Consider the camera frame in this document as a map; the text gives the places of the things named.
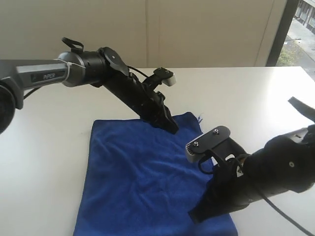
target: table surface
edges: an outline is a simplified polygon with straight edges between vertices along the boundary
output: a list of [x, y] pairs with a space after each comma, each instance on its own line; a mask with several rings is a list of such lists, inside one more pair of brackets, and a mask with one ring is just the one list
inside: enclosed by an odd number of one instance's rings
[[[171, 70], [177, 84], [158, 90], [172, 114], [201, 116], [204, 132], [229, 127], [248, 153], [311, 124], [287, 102], [296, 96], [315, 107], [315, 83], [300, 67]], [[105, 88], [51, 85], [30, 96], [0, 135], [0, 235], [72, 235], [93, 121], [130, 118], [137, 114]], [[315, 233], [315, 187], [271, 199]], [[263, 201], [231, 215], [241, 236], [303, 235]]]

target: white table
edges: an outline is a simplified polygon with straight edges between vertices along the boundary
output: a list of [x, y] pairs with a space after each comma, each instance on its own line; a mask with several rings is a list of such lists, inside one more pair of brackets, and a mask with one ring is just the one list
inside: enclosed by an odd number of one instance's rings
[[[247, 152], [311, 124], [287, 102], [296, 96], [315, 107], [315, 83], [300, 67], [173, 71], [177, 84], [158, 88], [172, 114], [201, 115], [205, 132], [217, 125], [229, 127]], [[136, 117], [105, 88], [52, 85], [30, 96], [0, 135], [0, 235], [72, 235], [93, 121]], [[315, 233], [315, 187], [272, 200]], [[303, 235], [263, 201], [232, 213], [232, 218], [241, 236]]]

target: outdoor pavement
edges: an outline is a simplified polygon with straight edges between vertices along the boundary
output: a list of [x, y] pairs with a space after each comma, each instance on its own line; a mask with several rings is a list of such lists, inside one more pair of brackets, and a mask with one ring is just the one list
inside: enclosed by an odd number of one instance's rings
[[315, 34], [293, 19], [283, 47], [294, 51], [294, 65], [301, 66], [315, 80]]

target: blue cloth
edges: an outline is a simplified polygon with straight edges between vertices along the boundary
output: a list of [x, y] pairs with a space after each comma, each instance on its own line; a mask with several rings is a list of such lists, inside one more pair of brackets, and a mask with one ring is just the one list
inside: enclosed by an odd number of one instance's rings
[[186, 143], [201, 135], [198, 120], [175, 120], [176, 135], [140, 120], [94, 122], [75, 236], [237, 235], [228, 214], [191, 221], [209, 176], [185, 156]]

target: white wall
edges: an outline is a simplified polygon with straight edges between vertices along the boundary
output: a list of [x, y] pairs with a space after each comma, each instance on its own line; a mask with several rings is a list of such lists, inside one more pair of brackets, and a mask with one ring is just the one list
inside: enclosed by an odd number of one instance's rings
[[0, 58], [51, 59], [63, 36], [137, 67], [264, 66], [286, 0], [3, 0]]

